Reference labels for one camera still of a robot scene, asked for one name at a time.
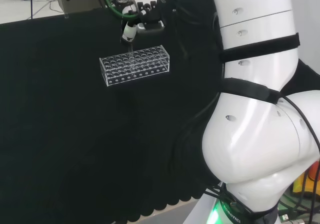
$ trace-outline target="yellow object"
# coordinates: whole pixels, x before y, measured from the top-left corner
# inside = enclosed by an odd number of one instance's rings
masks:
[[[301,176],[299,176],[295,181],[294,181],[294,186],[293,186],[293,193],[295,193],[295,194],[300,194],[301,193],[301,191],[302,191],[302,184],[303,184],[303,182],[304,182],[304,173],[301,175]],[[305,184],[306,186],[306,188],[305,188],[305,195],[306,196],[311,196],[312,195],[312,193],[313,193],[313,185],[314,185],[314,182],[307,176],[307,178],[306,178],[306,184]],[[318,184],[317,184],[317,186],[316,186],[317,188],[317,191],[316,191],[316,193],[317,193],[317,195],[318,196],[320,196],[320,181],[318,181]]]

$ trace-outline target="green cable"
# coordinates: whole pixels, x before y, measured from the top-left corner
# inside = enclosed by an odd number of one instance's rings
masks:
[[[124,15],[122,13],[120,13],[119,11],[117,11],[111,4],[110,0],[105,0],[106,4],[108,5],[108,7],[119,17],[121,18],[125,18],[125,19],[135,19],[137,17],[137,15]]]

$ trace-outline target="black velcro strap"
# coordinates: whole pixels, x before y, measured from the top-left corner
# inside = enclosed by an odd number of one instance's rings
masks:
[[[280,98],[280,93],[276,90],[271,90],[264,85],[235,78],[223,79],[220,91],[222,93],[240,95],[272,104],[276,104]]]
[[[299,33],[296,33],[295,35],[287,37],[262,41],[224,50],[220,54],[220,59],[223,63],[234,60],[243,60],[247,58],[292,50],[297,48],[299,45]]]

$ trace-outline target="white wall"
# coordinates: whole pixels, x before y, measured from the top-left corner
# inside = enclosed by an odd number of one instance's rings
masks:
[[[296,30],[299,32],[299,57],[320,74],[320,0],[292,0]]]

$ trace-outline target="table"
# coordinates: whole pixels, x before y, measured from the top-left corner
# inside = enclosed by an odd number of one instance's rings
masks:
[[[181,3],[203,20],[214,12],[212,0]],[[222,65],[205,28],[178,22],[193,53],[184,59],[168,6],[163,16],[164,32],[134,49],[163,45],[170,73],[108,88],[98,58],[128,51],[111,13],[0,25],[1,223],[134,221],[202,195],[168,162],[181,126],[216,95]],[[319,79],[300,63],[284,91],[320,89]]]

